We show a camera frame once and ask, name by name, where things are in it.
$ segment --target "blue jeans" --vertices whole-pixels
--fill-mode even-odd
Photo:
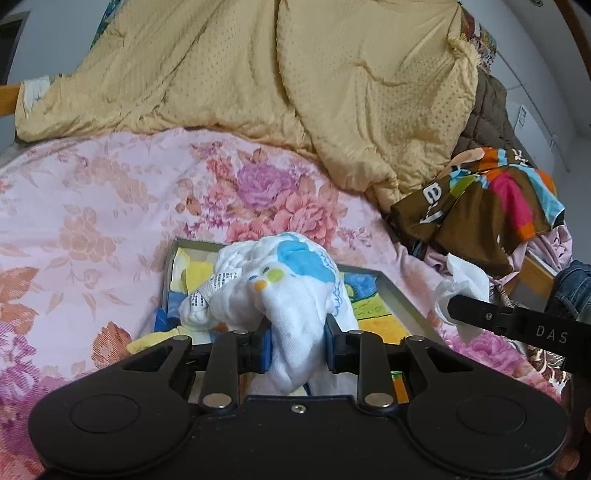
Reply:
[[[574,260],[556,275],[545,312],[591,324],[591,265]]]

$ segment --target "black plastic mount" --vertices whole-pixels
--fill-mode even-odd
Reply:
[[[552,399],[422,337],[384,345],[326,319],[327,364],[357,398],[239,400],[269,365],[270,324],[213,345],[166,340],[44,397],[29,434],[48,470],[77,478],[547,479],[567,421]],[[197,404],[194,372],[206,371]],[[390,371],[401,371],[399,403]]]
[[[562,369],[591,380],[591,326],[522,307],[504,307],[457,295],[452,318],[565,357]]]

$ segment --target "white tissue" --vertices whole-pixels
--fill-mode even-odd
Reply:
[[[452,278],[443,280],[435,289],[435,313],[448,325],[456,325],[457,332],[464,342],[470,342],[480,335],[483,330],[452,319],[447,306],[452,297],[465,295],[473,299],[489,301],[488,276],[484,270],[455,255],[447,256],[447,269]]]

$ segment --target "yellow towel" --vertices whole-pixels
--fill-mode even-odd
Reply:
[[[135,355],[136,353],[146,350],[157,343],[164,342],[165,340],[172,338],[175,335],[187,335],[190,336],[190,332],[185,327],[176,327],[168,332],[152,332],[144,335],[143,337],[128,343],[125,349]]]
[[[185,269],[187,291],[192,293],[197,290],[203,283],[209,280],[212,274],[213,264],[191,260],[189,266]]]
[[[317,157],[384,210],[449,161],[476,95],[455,0],[131,0],[20,138],[171,127]]]

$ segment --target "wooden bed rail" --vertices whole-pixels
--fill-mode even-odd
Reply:
[[[13,115],[17,108],[17,98],[20,85],[0,86],[0,116]]]

